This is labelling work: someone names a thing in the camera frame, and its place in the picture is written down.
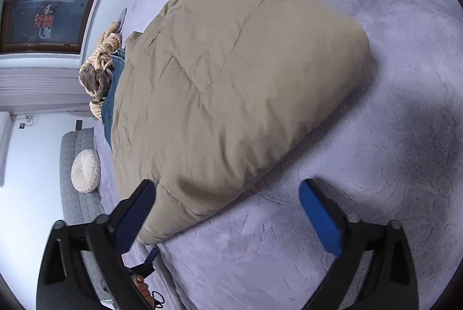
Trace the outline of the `left hand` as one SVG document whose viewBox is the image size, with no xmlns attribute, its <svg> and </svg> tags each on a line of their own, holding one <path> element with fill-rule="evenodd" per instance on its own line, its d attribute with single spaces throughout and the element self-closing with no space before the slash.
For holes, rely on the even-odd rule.
<svg viewBox="0 0 463 310">
<path fill-rule="evenodd" d="M 145 302 L 150 306 L 151 309 L 155 308 L 155 300 L 151 296 L 151 292 L 149 290 L 149 286 L 144 281 L 142 276 L 135 277 L 135 285 L 136 288 L 139 290 L 140 294 L 142 295 Z"/>
</svg>

